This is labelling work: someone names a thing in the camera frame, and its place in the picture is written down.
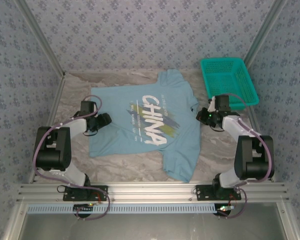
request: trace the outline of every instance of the purple cable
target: purple cable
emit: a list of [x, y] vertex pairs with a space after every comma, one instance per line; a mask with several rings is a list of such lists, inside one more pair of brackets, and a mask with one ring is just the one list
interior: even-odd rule
[[83, 118], [86, 118], [86, 117], [90, 117], [90, 116], [93, 116], [93, 115], [95, 115], [95, 114], [98, 113], [98, 111], [100, 110], [100, 108], [101, 108], [101, 106], [102, 106], [102, 100], [101, 100], [101, 98], [98, 97], [98, 96], [96, 96], [96, 95], [88, 95], [88, 96], [86, 96], [86, 97], [83, 99], [83, 101], [86, 100], [86, 99], [89, 98], [89, 97], [95, 97], [95, 98], [99, 99], [99, 101], [100, 101], [100, 106], [99, 106], [99, 108], [97, 108], [93, 113], [90, 113], [90, 114], [87, 114], [87, 115], [83, 115], [83, 116], [78, 116], [78, 117], [72, 117], [72, 118], [66, 120], [66, 121], [63, 122], [63, 123], [58, 123], [58, 124], [52, 126], [52, 127], [51, 127], [51, 128], [43, 135], [43, 137], [41, 138], [41, 140], [40, 140], [40, 142], [39, 142], [39, 144], [38, 144], [38, 146], [36, 147], [36, 150], [35, 150], [35, 152], [34, 152], [34, 155], [33, 155], [33, 162], [32, 162], [32, 167], [33, 167], [33, 169], [34, 169], [35, 174], [37, 174], [38, 176], [40, 176], [40, 177], [42, 177], [42, 178], [44, 178], [44, 179], [53, 180], [53, 181], [59, 181], [59, 182], [65, 183], [65, 184], [67, 184], [67, 185], [69, 185], [69, 186], [72, 186], [72, 187], [75, 187], [75, 188], [79, 188], [79, 189], [90, 189], [90, 190], [95, 190], [95, 191], [98, 191], [98, 192], [100, 192], [100, 193], [102, 193], [102, 194], [104, 194], [104, 195], [106, 196], [106, 198], [107, 198], [107, 200], [108, 200], [108, 206], [107, 206], [107, 208], [106, 208], [106, 210], [105, 210], [105, 212], [104, 212], [103, 214], [101, 214], [101, 215], [99, 215], [99, 216], [96, 216], [96, 217], [91, 217], [91, 218], [81, 218], [81, 217], [78, 216], [78, 212], [76, 213], [76, 216], [77, 216], [79, 219], [84, 220], [84, 221], [90, 221], [90, 220], [100, 219], [100, 218], [104, 217], [104, 216], [108, 213], [108, 211], [109, 211], [109, 209], [110, 209], [110, 203], [111, 203], [109, 195], [108, 195], [105, 191], [103, 191], [102, 189], [97, 188], [97, 187], [93, 187], [93, 186], [79, 186], [79, 185], [73, 184], [73, 183], [71, 183], [71, 182], [69, 182], [69, 181], [67, 181], [67, 180], [61, 179], [61, 178], [45, 176], [45, 175], [41, 174], [41, 173], [37, 170], [36, 162], [37, 162], [37, 156], [38, 156], [40, 147], [41, 147], [42, 143], [44, 142], [44, 140], [46, 139], [46, 137], [52, 132], [52, 130], [54, 130], [54, 129], [56, 129], [56, 128], [59, 128], [59, 127], [61, 127], [62, 125], [66, 125], [66, 124], [68, 124], [68, 123], [70, 123], [70, 122], [72, 122], [72, 121], [74, 121], [74, 120], [78, 120], [78, 119], [83, 119]]
[[224, 95], [224, 96], [233, 96], [233, 97], [239, 99], [239, 100], [243, 103], [243, 105], [244, 105], [246, 108], [248, 108], [248, 105], [246, 104], [246, 102], [245, 102], [241, 97], [239, 97], [237, 94], [234, 94], [234, 93], [222, 93], [222, 94], [220, 94], [220, 95]]
[[237, 218], [237, 217], [239, 217], [239, 216], [245, 211], [245, 209], [246, 209], [247, 202], [248, 202], [247, 193], [246, 193], [245, 190], [243, 190], [242, 188], [239, 188], [239, 187], [237, 188], [237, 190], [239, 190], [240, 192], [243, 192], [243, 194], [244, 194], [244, 205], [243, 205], [242, 209], [241, 209], [237, 214], [235, 214], [235, 215], [233, 215], [233, 216], [228, 216], [227, 214], [225, 214], [225, 213], [222, 212], [222, 211], [217, 211], [218, 213], [224, 215], [226, 219], [234, 219], [234, 218]]

